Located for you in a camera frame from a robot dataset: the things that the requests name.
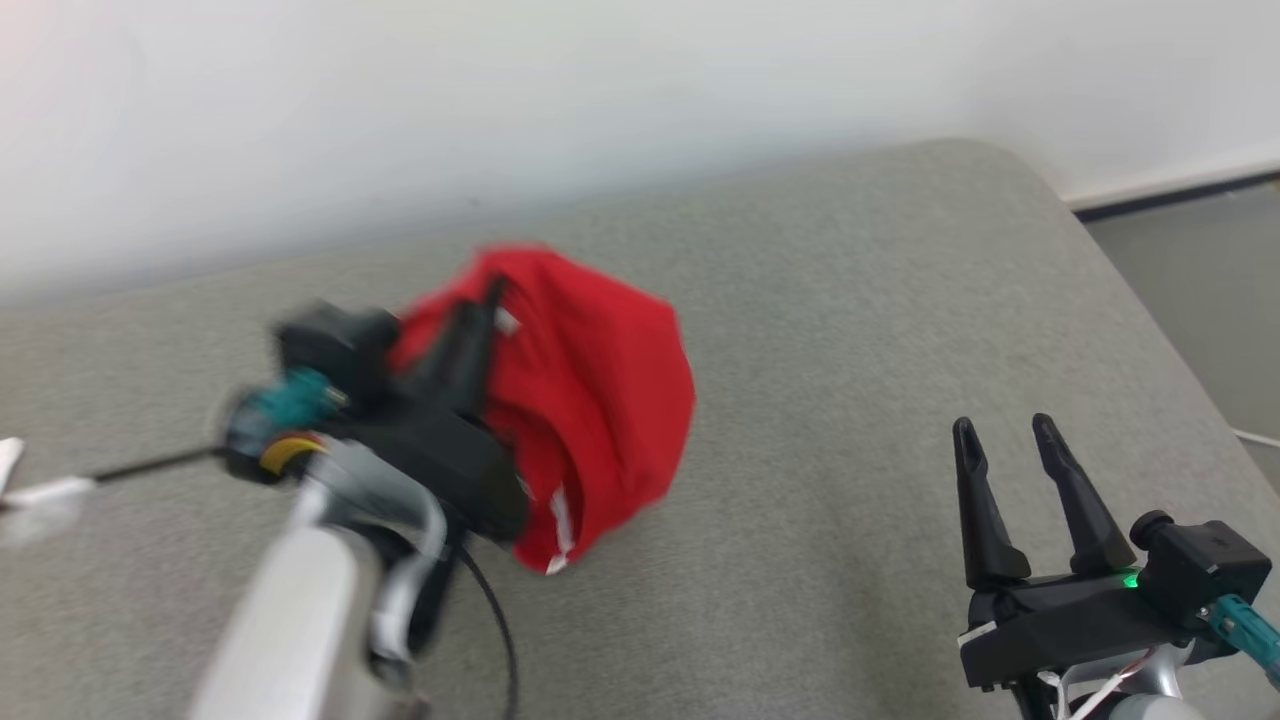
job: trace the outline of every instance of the gray fabric surface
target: gray fabric surface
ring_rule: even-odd
[[[671,496],[541,578],[476,556],[509,615],[524,717],[1016,717],[964,685],[950,425],[973,416],[1015,542],[1070,543],[1030,434],[1051,413],[1128,524],[1221,519],[1280,557],[1280,497],[1120,275],[1009,154],[937,142],[494,228],[669,297],[698,380]],[[0,436],[17,482],[207,438],[270,373],[264,324],[315,296],[401,305],[479,237],[260,266],[10,314]],[[211,466],[104,491],[74,533],[0,555],[5,717],[180,716],[289,498]],[[1276,580],[1261,606],[1280,616]],[[1188,669],[1210,717],[1271,715],[1233,659]],[[502,646],[452,589],[424,685],[495,717]]]

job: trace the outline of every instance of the baseboard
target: baseboard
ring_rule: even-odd
[[[1132,200],[1124,200],[1108,205],[1097,205],[1092,208],[1076,209],[1074,211],[1075,217],[1079,218],[1082,223],[1093,223],[1097,220],[1105,220],[1108,218],[1128,215],[1130,213],[1140,213],[1143,210],[1153,210],[1156,208],[1164,208],[1166,205],[1176,205],[1179,202],[1187,202],[1189,200],[1199,200],[1201,197],[1222,195],[1224,192],[1235,192],[1238,190],[1244,190],[1248,187],[1254,187],[1277,181],[1280,181],[1280,170],[1270,170],[1265,173],[1225,179],[1221,182],[1184,187],[1181,190],[1174,190],[1170,192],[1161,192],[1156,195],[1134,197]]]

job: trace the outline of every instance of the floor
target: floor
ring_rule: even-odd
[[[1280,438],[1280,187],[1088,228],[1231,427]],[[1280,448],[1245,447],[1280,492]]]

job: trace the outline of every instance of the white wall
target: white wall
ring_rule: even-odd
[[[1280,167],[1272,0],[3,0],[0,302],[942,135]]]

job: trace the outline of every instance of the black cable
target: black cable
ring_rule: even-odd
[[[467,570],[471,570],[476,584],[480,585],[485,600],[489,601],[489,607],[493,609],[494,619],[498,620],[498,630],[502,632],[502,643],[507,646],[507,710],[502,716],[506,720],[516,720],[520,702],[520,670],[516,666],[516,643],[511,639],[511,628],[507,626],[507,616],[502,614],[502,606],[498,605],[498,596],[489,587],[489,580],[484,578],[480,566],[476,565],[476,561],[467,553],[466,548],[460,544],[454,552],[457,552],[458,560],[467,566]]]
[[[97,470],[95,473],[91,473],[88,477],[100,483],[109,483],[111,480],[123,480],[125,478],[132,478],[133,475],[155,473],[159,470],[164,470],[166,468],[173,468],[175,465],[184,465],[187,462],[204,460],[205,457],[209,457],[210,455],[218,452],[218,450],[219,448],[216,446],[196,447],[192,450],[184,450],[182,452],[174,452],[172,455],[161,455],[159,457],[138,460],[128,465],[120,465],[106,470]]]

